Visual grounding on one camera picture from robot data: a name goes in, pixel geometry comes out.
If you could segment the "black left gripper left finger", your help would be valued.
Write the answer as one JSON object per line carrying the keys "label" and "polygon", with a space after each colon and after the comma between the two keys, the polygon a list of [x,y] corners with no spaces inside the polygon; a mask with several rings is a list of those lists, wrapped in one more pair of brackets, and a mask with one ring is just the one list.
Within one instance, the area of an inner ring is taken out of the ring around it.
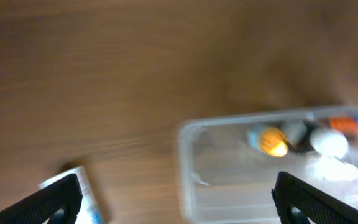
{"label": "black left gripper left finger", "polygon": [[0,224],[74,224],[82,203],[76,174],[69,174],[0,211]]}

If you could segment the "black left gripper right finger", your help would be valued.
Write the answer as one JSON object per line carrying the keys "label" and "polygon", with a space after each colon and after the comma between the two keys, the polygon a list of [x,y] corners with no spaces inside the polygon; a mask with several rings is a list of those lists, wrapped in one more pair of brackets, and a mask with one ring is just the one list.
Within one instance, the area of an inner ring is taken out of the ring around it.
{"label": "black left gripper right finger", "polygon": [[278,173],[272,198],[282,223],[358,224],[358,210],[287,172]]}

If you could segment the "white and green box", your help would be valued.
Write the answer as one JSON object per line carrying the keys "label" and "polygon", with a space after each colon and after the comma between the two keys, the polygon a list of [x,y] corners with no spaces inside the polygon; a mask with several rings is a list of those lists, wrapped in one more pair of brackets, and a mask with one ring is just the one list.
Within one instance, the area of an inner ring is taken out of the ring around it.
{"label": "white and green box", "polygon": [[81,208],[77,215],[75,224],[105,224],[83,166],[74,167],[55,175],[39,184],[39,188],[43,189],[69,174],[76,174],[81,188],[81,193],[83,195]]}

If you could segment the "white squeeze bottle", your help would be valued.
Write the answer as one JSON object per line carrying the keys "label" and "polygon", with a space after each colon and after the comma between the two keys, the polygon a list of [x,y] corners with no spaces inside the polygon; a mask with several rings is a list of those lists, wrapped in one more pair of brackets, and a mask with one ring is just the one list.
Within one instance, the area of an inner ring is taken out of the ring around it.
{"label": "white squeeze bottle", "polygon": [[358,168],[356,166],[334,157],[312,157],[307,163],[306,170],[310,177],[329,182],[358,179]]}

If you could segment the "small jar with gold lid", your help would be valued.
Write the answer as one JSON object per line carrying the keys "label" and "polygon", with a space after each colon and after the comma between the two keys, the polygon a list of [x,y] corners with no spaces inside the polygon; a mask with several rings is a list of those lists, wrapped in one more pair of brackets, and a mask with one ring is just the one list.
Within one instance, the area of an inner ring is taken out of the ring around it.
{"label": "small jar with gold lid", "polygon": [[284,157],[289,152],[284,133],[273,126],[256,125],[247,132],[249,145],[271,157]]}

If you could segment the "dark bottle with white cap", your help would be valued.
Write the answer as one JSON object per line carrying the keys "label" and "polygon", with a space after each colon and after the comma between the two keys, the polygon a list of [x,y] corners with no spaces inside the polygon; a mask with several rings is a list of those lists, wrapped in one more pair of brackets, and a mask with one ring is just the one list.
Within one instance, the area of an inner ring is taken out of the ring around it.
{"label": "dark bottle with white cap", "polygon": [[322,156],[342,159],[349,151],[349,141],[342,132],[318,123],[289,121],[281,126],[281,130],[293,153],[314,151]]}

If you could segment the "orange tube with white cap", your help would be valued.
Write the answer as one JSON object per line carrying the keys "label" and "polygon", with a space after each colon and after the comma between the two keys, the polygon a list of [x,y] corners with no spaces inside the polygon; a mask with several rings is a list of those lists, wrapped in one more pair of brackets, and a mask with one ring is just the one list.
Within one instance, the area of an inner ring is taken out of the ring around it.
{"label": "orange tube with white cap", "polygon": [[343,133],[358,134],[358,115],[332,117],[328,119],[328,124]]}

